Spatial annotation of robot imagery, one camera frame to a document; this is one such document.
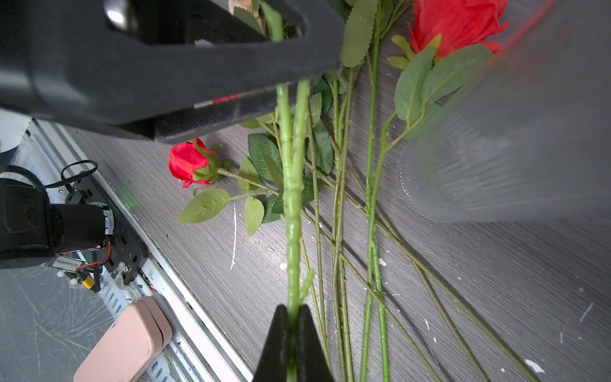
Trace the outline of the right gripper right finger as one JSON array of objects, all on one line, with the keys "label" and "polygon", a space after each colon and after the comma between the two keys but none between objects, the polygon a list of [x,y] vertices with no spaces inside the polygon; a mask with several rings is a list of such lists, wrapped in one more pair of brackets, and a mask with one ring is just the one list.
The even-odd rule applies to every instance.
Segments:
[{"label": "right gripper right finger", "polygon": [[333,382],[310,308],[304,304],[298,311],[295,350],[297,381]]}]

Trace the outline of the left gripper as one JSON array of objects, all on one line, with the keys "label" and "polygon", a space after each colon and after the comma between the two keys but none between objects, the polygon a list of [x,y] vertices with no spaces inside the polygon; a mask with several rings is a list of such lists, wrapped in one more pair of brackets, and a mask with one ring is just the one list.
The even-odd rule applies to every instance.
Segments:
[{"label": "left gripper", "polygon": [[335,69],[326,1],[273,1],[273,42],[212,1],[4,1],[3,108],[117,138],[181,143],[275,110],[275,88]]}]

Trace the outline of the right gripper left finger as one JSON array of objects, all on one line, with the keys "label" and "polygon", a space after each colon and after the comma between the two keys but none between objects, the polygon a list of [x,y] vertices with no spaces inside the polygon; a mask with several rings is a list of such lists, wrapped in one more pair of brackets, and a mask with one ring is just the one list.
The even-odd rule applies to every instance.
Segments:
[{"label": "right gripper left finger", "polygon": [[252,382],[287,382],[289,319],[284,305],[275,309]]}]

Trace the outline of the clear glass vase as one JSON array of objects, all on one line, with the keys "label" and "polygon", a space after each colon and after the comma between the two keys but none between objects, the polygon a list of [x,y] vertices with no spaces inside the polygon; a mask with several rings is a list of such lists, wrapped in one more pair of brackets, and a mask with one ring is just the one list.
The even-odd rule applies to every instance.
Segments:
[{"label": "clear glass vase", "polygon": [[609,215],[609,2],[542,6],[407,144],[398,173],[432,221]]}]

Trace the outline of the red rose lower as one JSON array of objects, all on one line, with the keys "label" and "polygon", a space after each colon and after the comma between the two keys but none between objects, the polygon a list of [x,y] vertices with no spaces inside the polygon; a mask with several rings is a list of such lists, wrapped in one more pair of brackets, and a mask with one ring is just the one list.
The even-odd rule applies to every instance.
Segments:
[{"label": "red rose lower", "polygon": [[278,221],[274,208],[282,202],[262,188],[263,171],[255,161],[243,159],[237,172],[201,139],[181,143],[170,151],[169,170],[184,189],[193,187],[193,199],[177,218],[181,224],[200,224],[215,219],[230,204],[244,203],[245,229],[253,235],[263,224]]}]

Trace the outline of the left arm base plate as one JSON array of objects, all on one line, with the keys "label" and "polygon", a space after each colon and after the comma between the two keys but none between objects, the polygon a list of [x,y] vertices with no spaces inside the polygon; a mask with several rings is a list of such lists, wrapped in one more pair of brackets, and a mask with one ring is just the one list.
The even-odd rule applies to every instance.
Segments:
[{"label": "left arm base plate", "polygon": [[80,259],[85,264],[100,264],[85,267],[82,271],[102,272],[106,270],[113,278],[119,277],[124,286],[134,282],[149,256],[149,249],[131,226],[117,205],[98,186],[84,186],[69,194],[68,205],[97,205],[105,210],[112,222],[108,224],[110,234],[97,247],[68,252],[68,257]]}]

